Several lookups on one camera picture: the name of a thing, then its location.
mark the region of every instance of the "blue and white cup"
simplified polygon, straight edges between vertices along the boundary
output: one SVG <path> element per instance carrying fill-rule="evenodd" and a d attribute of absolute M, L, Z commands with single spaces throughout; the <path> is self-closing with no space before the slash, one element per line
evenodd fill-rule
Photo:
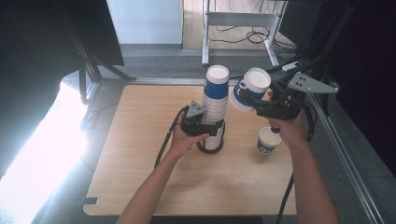
<path fill-rule="evenodd" d="M 222 65 L 213 65 L 207 69 L 204 93 L 209 99 L 221 100 L 228 97 L 229 71 Z"/>
<path fill-rule="evenodd" d="M 244 77 L 239 80 L 230 93 L 230 101 L 233 106 L 242 112 L 251 112 L 254 110 L 253 105 L 242 99 L 239 95 L 241 90 L 246 91 L 255 99 L 260 100 L 267 92 L 271 84 L 271 77 L 264 70 L 254 67 L 249 69 Z"/>
<path fill-rule="evenodd" d="M 279 133 L 273 133 L 271 127 L 264 127 L 259 132 L 257 149 L 263 155 L 268 155 L 282 141 Z"/>

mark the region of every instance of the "table top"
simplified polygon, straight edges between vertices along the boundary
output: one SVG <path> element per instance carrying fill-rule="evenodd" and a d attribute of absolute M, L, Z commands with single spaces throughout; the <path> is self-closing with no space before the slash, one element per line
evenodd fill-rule
<path fill-rule="evenodd" d="M 152 172 L 177 112 L 202 102 L 203 86 L 125 87 L 85 204 L 88 215 L 117 216 Z M 291 158 L 282 142 L 263 156 L 256 148 L 268 120 L 242 113 L 228 103 L 224 146 L 205 154 L 194 145 L 177 163 L 154 215 L 276 215 L 289 183 Z M 295 215 L 294 189 L 285 215 Z"/>

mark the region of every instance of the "person's right hand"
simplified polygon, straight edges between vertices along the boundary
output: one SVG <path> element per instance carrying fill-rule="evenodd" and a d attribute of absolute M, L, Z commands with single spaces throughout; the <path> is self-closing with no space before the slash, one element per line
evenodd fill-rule
<path fill-rule="evenodd" d="M 268 92 L 268 94 L 270 95 L 271 100 L 274 93 Z M 306 142 L 303 111 L 300 112 L 296 119 L 282 120 L 268 118 L 268 121 L 271 127 L 280 129 L 280 137 L 289 147 L 298 146 L 301 143 Z"/>

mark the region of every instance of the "wall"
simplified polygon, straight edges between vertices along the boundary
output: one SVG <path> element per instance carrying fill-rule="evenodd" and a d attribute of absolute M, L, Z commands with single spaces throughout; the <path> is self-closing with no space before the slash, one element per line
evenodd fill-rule
<path fill-rule="evenodd" d="M 120 44 L 181 44 L 182 0 L 107 0 Z"/>

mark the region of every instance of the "stack of cups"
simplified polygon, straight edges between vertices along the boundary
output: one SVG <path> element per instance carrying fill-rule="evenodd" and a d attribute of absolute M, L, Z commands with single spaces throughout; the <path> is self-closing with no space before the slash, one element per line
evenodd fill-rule
<path fill-rule="evenodd" d="M 228 103 L 229 71 L 221 65 L 213 65 L 207 69 L 204 87 L 203 124 L 216 124 L 225 118 Z M 223 144 L 224 123 L 218 129 L 216 136 L 210 136 L 205 141 L 199 142 L 198 148 L 203 152 L 213 154 L 221 150 Z"/>
<path fill-rule="evenodd" d="M 271 84 L 271 77 L 264 70 L 254 67 L 249 69 L 244 78 L 239 80 L 230 94 L 230 101 L 233 106 L 242 112 L 251 112 L 253 105 L 242 99 L 239 95 L 240 90 L 245 90 L 248 94 L 260 100 Z"/>

